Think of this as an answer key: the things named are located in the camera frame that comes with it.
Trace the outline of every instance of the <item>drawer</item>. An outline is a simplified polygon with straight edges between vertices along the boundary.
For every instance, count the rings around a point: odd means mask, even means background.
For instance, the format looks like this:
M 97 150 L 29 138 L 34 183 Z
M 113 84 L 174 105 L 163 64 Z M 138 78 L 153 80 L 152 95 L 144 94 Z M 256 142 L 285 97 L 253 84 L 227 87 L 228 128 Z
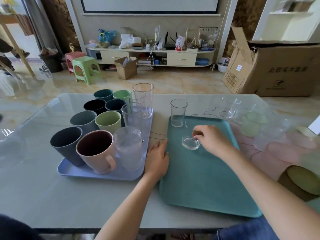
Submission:
M 197 54 L 168 53 L 167 65 L 194 67 L 196 65 L 196 58 L 197 58 Z
M 102 61 L 104 63 L 114 63 L 115 60 L 118 60 L 122 57 L 129 58 L 129 52 L 127 51 L 101 51 Z

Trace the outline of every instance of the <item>small glass bowl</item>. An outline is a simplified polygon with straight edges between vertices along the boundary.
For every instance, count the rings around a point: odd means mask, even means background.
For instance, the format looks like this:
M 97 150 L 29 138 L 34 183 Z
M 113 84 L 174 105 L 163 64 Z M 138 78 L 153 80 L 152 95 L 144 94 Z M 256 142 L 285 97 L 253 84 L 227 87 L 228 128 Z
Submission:
M 182 137 L 182 145 L 189 150 L 196 150 L 200 147 L 201 142 L 194 140 L 191 136 Z

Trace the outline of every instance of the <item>projector screen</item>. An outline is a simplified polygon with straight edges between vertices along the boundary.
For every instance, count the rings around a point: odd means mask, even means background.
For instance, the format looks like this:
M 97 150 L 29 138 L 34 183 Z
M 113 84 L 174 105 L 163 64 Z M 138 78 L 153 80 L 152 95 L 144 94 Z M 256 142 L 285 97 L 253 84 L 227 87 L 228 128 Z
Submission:
M 216 14 L 218 0 L 81 0 L 85 13 Z

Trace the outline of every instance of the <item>pink mug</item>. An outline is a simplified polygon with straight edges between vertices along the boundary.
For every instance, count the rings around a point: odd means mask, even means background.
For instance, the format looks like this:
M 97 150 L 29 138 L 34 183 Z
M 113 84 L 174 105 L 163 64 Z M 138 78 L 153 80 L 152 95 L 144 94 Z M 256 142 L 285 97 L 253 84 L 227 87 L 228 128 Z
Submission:
M 79 156 L 98 174 L 106 174 L 117 168 L 114 160 L 116 148 L 112 134 L 105 130 L 96 130 L 82 137 L 76 147 Z

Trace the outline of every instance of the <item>plastic stool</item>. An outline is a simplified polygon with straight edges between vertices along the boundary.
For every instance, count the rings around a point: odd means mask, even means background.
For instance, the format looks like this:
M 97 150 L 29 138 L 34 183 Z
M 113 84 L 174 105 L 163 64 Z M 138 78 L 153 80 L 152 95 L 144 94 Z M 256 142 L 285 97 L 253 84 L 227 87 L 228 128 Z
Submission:
M 86 84 L 90 85 L 92 84 L 92 79 L 102 77 L 99 64 L 95 58 L 89 56 L 75 58 L 72 60 L 72 64 L 77 82 L 78 80 L 83 80 Z M 95 65 L 98 70 L 94 70 L 92 65 Z
M 75 72 L 73 69 L 72 60 L 83 56 L 86 56 L 86 54 L 80 51 L 66 53 L 66 65 L 68 66 L 70 73 Z

